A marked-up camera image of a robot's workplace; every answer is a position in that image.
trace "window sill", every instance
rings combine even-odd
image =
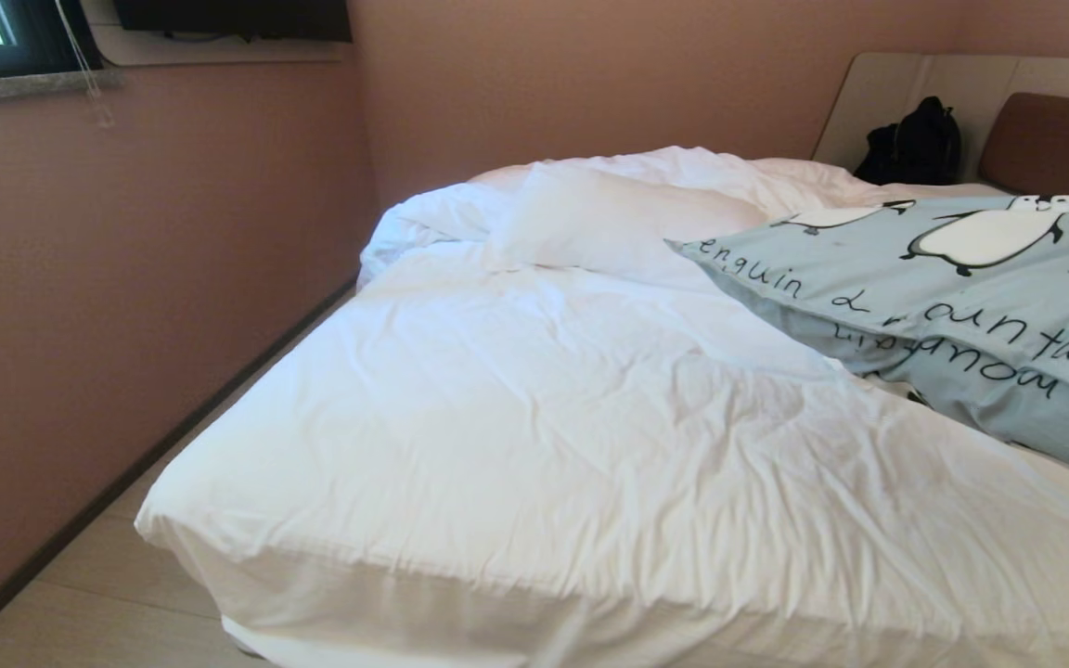
[[[94,72],[94,76],[97,77],[97,86],[102,86],[102,88],[123,86],[123,73],[115,68]],[[5,97],[25,97],[84,89],[84,75],[78,72],[12,76],[0,79],[0,100]]]

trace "brown headboard cushion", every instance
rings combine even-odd
[[[1069,195],[1069,97],[1010,95],[985,144],[980,176],[1014,193]]]

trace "backpack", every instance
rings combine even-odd
[[[878,186],[949,186],[959,177],[960,144],[951,107],[943,107],[939,97],[926,97],[901,123],[868,134],[868,155],[853,174]]]

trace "baseboard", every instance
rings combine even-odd
[[[100,495],[97,495],[94,500],[84,508],[81,512],[78,512],[76,517],[74,517],[68,524],[60,528],[60,531],[56,532],[56,535],[48,539],[41,548],[35,550],[33,555],[24,565],[19,566],[16,572],[14,572],[7,580],[3,582],[0,587],[0,612],[3,608],[7,606],[14,596],[18,595],[27,585],[31,584],[31,580],[35,579],[44,568],[56,559],[57,555],[62,552],[68,543],[72,543],[78,535],[81,534],[94,519],[97,518],[109,506],[118,499],[118,497],[123,495],[123,492],[130,488],[130,485],[141,477],[141,475],[148,472],[157,461],[166,455],[167,452],[174,448],[175,444],[179,444],[184,436],[187,436],[192,429],[199,425],[204,418],[207,418],[208,414],[212,414],[217,406],[229,398],[238,388],[242,388],[246,380],[249,380],[251,376],[258,373],[263,367],[266,367],[267,362],[275,359],[279,352],[283,351],[285,346],[292,345],[294,339],[299,337],[311,323],[314,323],[320,316],[324,315],[327,309],[330,309],[336,301],[340,300],[341,297],[353,291],[356,280],[348,280],[338,289],[338,291],[332,292],[331,295],[327,296],[326,299],[321,301],[321,305],[315,307],[311,312],[308,313],[300,322],[284,331],[281,337],[276,339],[275,342],[270,344],[267,349],[265,349],[261,355],[257,356],[250,363],[247,363],[242,371],[237,372],[236,376],[230,377],[229,383],[224,384],[213,397],[208,398],[197,409],[193,410],[187,418],[184,418],[181,423],[175,425],[172,431],[169,432],[162,439],[156,444],[148,453],[139,457],[135,464],[130,465],[130,468],[124,470],[122,475],[118,477],[113,482],[106,487]]]

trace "wrinkled sheet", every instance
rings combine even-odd
[[[423,229],[471,221],[425,217]],[[137,517],[285,668],[1069,667],[1069,470],[718,293],[412,246]]]
[[[809,160],[745,160],[706,149],[669,146],[629,156],[544,160],[544,165],[585,166],[657,185],[698,187],[745,200],[766,216],[781,217],[823,207],[870,206],[892,200],[982,198],[995,187],[872,186],[848,170]],[[534,165],[508,166],[467,183],[416,195],[386,212],[361,253],[357,289],[369,284],[412,249],[441,242],[484,242],[516,204]]]

